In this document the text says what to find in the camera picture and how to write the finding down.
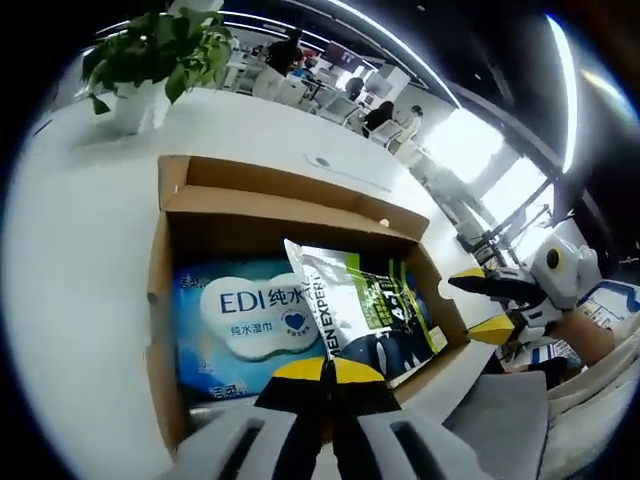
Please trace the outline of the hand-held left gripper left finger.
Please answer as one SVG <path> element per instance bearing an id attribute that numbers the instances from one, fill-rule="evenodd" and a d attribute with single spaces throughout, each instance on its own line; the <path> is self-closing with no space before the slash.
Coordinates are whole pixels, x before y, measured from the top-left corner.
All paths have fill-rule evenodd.
<path id="1" fill-rule="evenodd" d="M 278 369 L 251 405 L 227 410 L 178 447 L 174 479 L 309 479 L 323 443 L 325 359 Z"/>

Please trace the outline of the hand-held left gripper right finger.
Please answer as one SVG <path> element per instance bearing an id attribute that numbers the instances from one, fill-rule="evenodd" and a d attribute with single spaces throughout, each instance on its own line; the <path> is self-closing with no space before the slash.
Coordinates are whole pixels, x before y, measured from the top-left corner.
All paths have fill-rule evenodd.
<path id="1" fill-rule="evenodd" d="M 488 479 L 474 450 L 404 409 L 373 368 L 332 362 L 333 451 L 343 479 Z"/>

